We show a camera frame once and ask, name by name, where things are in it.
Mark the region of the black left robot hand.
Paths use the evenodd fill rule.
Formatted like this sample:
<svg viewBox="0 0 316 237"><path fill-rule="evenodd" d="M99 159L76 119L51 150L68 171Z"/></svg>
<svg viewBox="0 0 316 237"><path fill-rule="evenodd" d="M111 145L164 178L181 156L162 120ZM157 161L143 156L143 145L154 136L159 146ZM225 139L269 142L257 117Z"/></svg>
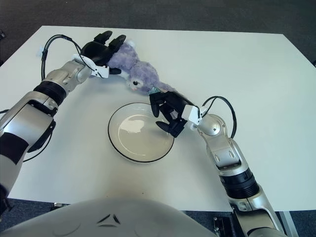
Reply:
<svg viewBox="0 0 316 237"><path fill-rule="evenodd" d="M109 66L108 62L123 45L126 35L118 36L113 39L108 46L106 46L105 43L111 37L112 33L112 31L105 31L98 34L93 41L88 42L82 48L81 55L91 59L96 66L106 66L109 68L110 75L119 75L121 73L121 69Z"/></svg>

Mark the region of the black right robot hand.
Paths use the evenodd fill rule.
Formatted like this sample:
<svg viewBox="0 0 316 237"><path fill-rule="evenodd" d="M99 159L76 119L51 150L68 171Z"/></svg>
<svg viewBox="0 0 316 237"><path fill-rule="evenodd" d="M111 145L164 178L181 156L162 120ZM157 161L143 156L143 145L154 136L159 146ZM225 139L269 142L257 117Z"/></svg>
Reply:
<svg viewBox="0 0 316 237"><path fill-rule="evenodd" d="M156 125L163 131L169 133L174 138L183 131L188 122L182 118L182 113L186 105L193 105L188 99L177 92L156 92L149 95L151 109L154 117L158 118L162 113L167 120L156 121Z"/></svg>

